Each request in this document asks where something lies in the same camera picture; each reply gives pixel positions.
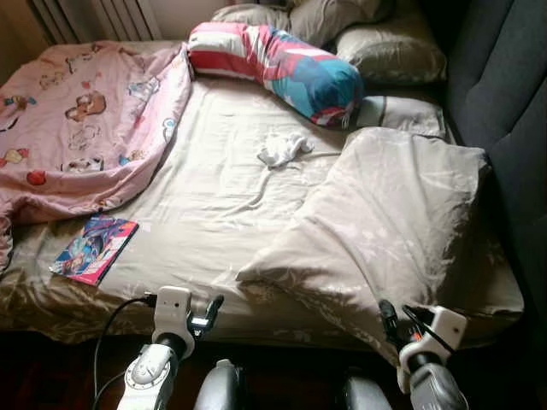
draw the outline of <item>dark gray headboard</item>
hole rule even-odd
[[[487,205],[525,297],[528,348],[541,366],[547,363],[546,26],[545,0],[472,0],[450,52],[446,94],[456,135],[490,157]]]

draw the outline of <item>pillow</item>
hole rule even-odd
[[[362,99],[354,67],[270,26],[202,23],[188,49],[197,73],[254,79],[321,126],[349,126]]]
[[[385,126],[449,142],[444,126],[443,109],[431,102],[415,98],[365,97],[361,101],[356,126]]]
[[[399,308],[450,296],[488,169],[482,149],[388,128],[353,132],[326,180],[238,280],[279,286],[396,365],[378,300]]]
[[[446,78],[446,57],[415,0],[397,0],[394,15],[352,26],[336,39],[338,58],[378,84],[424,84]]]
[[[238,4],[219,9],[211,20],[273,26],[322,47],[351,24],[384,19],[394,4],[395,0],[296,0],[289,4],[289,14],[259,4]]]
[[[291,10],[291,34],[322,47],[351,24],[384,19],[394,3],[394,0],[309,0]]]
[[[249,26],[272,26],[289,31],[289,16],[283,9],[273,9],[260,4],[235,4],[216,10],[211,21],[244,23]]]

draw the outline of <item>pink blanket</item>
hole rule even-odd
[[[142,191],[190,95],[185,44],[46,50],[0,88],[0,272],[12,224],[91,214]]]

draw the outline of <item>comic book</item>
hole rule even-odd
[[[136,222],[94,215],[50,266],[50,271],[97,285],[138,228]]]

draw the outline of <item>bedding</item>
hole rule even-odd
[[[466,299],[455,286],[473,273],[455,267],[487,170],[482,149],[380,127],[354,132],[325,182],[238,280],[279,286],[396,366],[378,301],[399,308],[453,298],[458,308]],[[508,321],[522,309],[513,295]]]
[[[92,214],[142,191],[190,95],[185,44],[137,55],[60,45],[0,89],[0,270],[11,226]]]
[[[257,4],[236,4],[217,10],[212,21],[253,26],[270,25],[292,36],[323,47],[347,26],[383,20],[393,10],[393,0],[309,0],[287,14]]]
[[[314,151],[273,170],[256,158],[265,141],[294,132],[309,138]],[[325,178],[345,135],[313,125],[258,84],[196,80],[149,187],[108,212],[140,227],[100,285],[48,269],[87,217],[17,226],[12,262],[0,280],[0,327],[78,343],[97,337],[124,300],[169,284],[189,288],[197,311],[225,296],[208,340],[365,349],[274,287],[235,281]],[[117,334],[151,330],[151,310],[136,305],[113,326]]]
[[[451,142],[446,132],[443,109],[416,98],[365,97],[361,101],[356,126],[382,126]]]
[[[300,114],[347,128],[362,80],[348,63],[270,26],[207,22],[191,31],[197,73],[254,79]]]
[[[336,55],[378,84],[413,85],[446,79],[446,57],[415,0],[397,0],[378,24],[348,27],[336,37]]]

